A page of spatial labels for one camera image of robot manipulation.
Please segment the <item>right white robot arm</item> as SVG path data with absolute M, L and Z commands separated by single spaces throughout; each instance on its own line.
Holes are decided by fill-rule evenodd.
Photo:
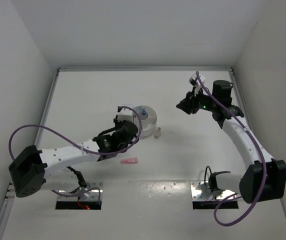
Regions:
M 235 145 L 246 168 L 243 176 L 230 171 L 213 172 L 207 187 L 212 192 L 230 190 L 240 194 L 248 204 L 253 203 L 260 189 L 260 202 L 281 199 L 286 186 L 286 163 L 268 153 L 250 131 L 244 113 L 233 104 L 233 84 L 216 80 L 212 85 L 212 94 L 207 95 L 196 78 L 190 78 L 189 82 L 193 86 L 192 91 L 176 107 L 188 115 L 199 110 L 211 112 L 213 119 Z

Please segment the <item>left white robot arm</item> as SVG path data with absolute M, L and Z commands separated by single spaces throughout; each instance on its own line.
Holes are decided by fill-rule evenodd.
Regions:
M 85 189 L 87 183 L 82 173 L 73 169 L 74 165 L 115 158 L 139 141 L 143 130 L 140 117 L 134 113 L 118 114 L 113 122 L 114 127 L 81 143 L 75 143 L 53 130 L 52 133 L 70 145 L 52 149 L 29 145 L 18 156 L 10 150 L 12 163 L 8 170 L 16 197 L 26 198 L 40 190 L 76 197 L 76 190 Z

